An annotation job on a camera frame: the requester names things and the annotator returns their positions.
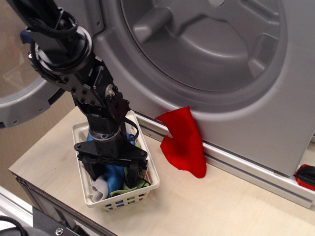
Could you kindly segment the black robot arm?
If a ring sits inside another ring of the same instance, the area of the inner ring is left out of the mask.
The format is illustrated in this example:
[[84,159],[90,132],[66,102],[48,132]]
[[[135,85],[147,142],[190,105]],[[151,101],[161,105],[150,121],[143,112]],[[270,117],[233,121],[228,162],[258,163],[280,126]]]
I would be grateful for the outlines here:
[[29,56],[34,69],[46,81],[70,92],[87,117],[91,140],[74,146],[85,170],[97,179],[104,164],[124,166],[126,184],[134,188],[147,168],[147,153],[127,136],[129,101],[114,85],[104,61],[95,55],[89,33],[52,0],[11,0],[9,4],[31,36]]

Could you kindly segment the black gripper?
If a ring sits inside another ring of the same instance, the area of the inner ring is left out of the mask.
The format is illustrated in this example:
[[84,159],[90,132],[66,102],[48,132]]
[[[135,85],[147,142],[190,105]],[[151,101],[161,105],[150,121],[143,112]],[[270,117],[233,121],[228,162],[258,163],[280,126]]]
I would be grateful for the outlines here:
[[129,188],[137,185],[139,170],[148,166],[148,153],[118,137],[112,141],[85,141],[76,143],[74,149],[91,179],[98,179],[103,173],[103,164],[127,167],[126,184]]

